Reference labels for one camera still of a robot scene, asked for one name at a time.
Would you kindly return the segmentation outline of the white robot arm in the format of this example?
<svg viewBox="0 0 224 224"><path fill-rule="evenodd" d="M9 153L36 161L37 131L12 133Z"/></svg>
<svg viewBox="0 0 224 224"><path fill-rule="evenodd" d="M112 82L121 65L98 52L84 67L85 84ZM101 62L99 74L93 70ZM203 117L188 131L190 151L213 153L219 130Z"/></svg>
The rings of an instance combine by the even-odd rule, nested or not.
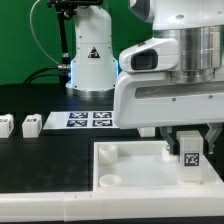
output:
<svg viewBox="0 0 224 224"><path fill-rule="evenodd" d="M207 124L212 147L224 124L224 0L129 0L153 37L119 56L114 119L158 127L172 154L174 126Z"/></svg>

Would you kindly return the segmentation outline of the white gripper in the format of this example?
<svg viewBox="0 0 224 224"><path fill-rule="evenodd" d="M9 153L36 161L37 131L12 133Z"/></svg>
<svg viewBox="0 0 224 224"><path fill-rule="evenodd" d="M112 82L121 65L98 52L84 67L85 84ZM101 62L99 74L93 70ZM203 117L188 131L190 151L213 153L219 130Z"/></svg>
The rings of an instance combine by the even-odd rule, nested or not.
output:
<svg viewBox="0 0 224 224"><path fill-rule="evenodd" d="M160 127L171 155L178 154L172 127L208 124L208 153L223 130L224 79L203 83L173 84L166 72L122 72L114 92L114 122L121 129Z"/></svg>

